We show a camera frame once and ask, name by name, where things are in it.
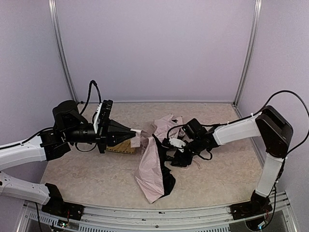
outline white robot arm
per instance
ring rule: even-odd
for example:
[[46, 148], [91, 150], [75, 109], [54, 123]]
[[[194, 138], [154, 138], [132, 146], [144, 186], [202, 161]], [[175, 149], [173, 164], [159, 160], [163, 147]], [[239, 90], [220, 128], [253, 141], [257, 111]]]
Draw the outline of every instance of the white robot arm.
[[55, 125], [42, 130], [31, 139], [0, 146], [0, 196], [10, 196], [41, 205], [42, 211], [80, 220], [83, 206], [63, 201], [57, 186], [34, 184], [7, 175], [2, 170], [35, 161], [50, 161], [62, 157], [75, 143], [95, 143], [100, 153], [133, 138], [135, 132], [109, 119], [112, 101], [99, 105], [95, 127], [79, 113], [77, 104], [68, 100], [53, 109]]
[[177, 142], [177, 139], [169, 138], [163, 141], [162, 145], [165, 147], [179, 148], [174, 154], [171, 165], [186, 167], [191, 164], [194, 155], [206, 160], [200, 155], [203, 150], [210, 153], [213, 148], [229, 142], [260, 136], [263, 138], [267, 152], [262, 175], [250, 202], [232, 205], [231, 209], [234, 219], [271, 211], [268, 196], [282, 174], [293, 135], [292, 126], [272, 106], [266, 106], [256, 114], [231, 123], [211, 125], [212, 128], [209, 131], [205, 129], [205, 126], [208, 125], [201, 125], [194, 118], [183, 126], [184, 132], [192, 141], [179, 140]]

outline white wall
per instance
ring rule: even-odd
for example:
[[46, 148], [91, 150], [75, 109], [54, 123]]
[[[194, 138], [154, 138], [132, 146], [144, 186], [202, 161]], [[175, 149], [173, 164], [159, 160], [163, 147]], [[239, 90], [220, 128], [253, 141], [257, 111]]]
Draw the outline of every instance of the white wall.
[[[52, 109], [69, 99], [53, 36], [48, 1], [2, 0], [0, 4], [0, 144], [52, 126]], [[46, 163], [6, 173], [39, 182]], [[23, 200], [0, 196], [0, 231], [12, 232]]]
[[[79, 100], [232, 102], [254, 0], [66, 0], [57, 12]], [[92, 101], [98, 101], [93, 94]]]
[[[253, 59], [240, 101], [248, 115], [281, 89], [298, 93], [309, 105], [309, 1], [264, 0]], [[293, 126], [292, 146], [308, 131], [308, 117], [293, 95], [278, 95], [270, 102]], [[260, 149], [265, 148], [257, 140]], [[286, 190], [300, 231], [309, 227], [309, 142], [289, 155], [279, 182]]]

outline pink cloth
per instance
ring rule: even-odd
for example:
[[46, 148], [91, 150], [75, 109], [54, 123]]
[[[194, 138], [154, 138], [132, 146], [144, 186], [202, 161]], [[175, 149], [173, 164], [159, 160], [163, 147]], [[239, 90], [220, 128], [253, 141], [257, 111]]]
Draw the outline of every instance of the pink cloth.
[[[167, 136], [170, 128], [181, 125], [183, 123], [182, 117], [176, 118], [177, 122], [173, 122], [174, 115], [167, 115], [163, 118], [154, 120], [155, 132], [154, 135], [163, 141]], [[169, 133], [170, 138], [177, 138], [179, 129], [175, 128]], [[160, 166], [160, 158], [154, 137], [148, 138], [148, 145], [141, 158], [138, 169], [135, 172], [135, 179], [145, 194], [149, 203], [155, 202], [164, 195], [163, 179]]]

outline vent grille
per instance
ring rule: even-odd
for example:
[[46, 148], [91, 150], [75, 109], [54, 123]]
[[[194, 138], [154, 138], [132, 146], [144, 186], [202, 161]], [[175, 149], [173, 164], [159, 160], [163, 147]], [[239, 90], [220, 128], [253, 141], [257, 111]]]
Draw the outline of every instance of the vent grille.
[[[37, 221], [38, 215], [33, 213], [33, 212], [30, 212], [29, 218]], [[40, 215], [40, 222], [47, 224], [47, 225], [52, 225], [52, 224], [56, 225], [57, 224], [57, 220], [51, 219], [49, 216], [42, 216], [42, 215]]]
[[[78, 231], [79, 232], [123, 232], [123, 230], [111, 230], [111, 229], [107, 229], [107, 228], [98, 229], [98, 227], [81, 225], [81, 224], [80, 224]], [[218, 226], [218, 227], [211, 227], [211, 228], [202, 229], [202, 230], [198, 230], [198, 231], [192, 230], [191, 232], [230, 232], [230, 227], [228, 225], [227, 226]]]

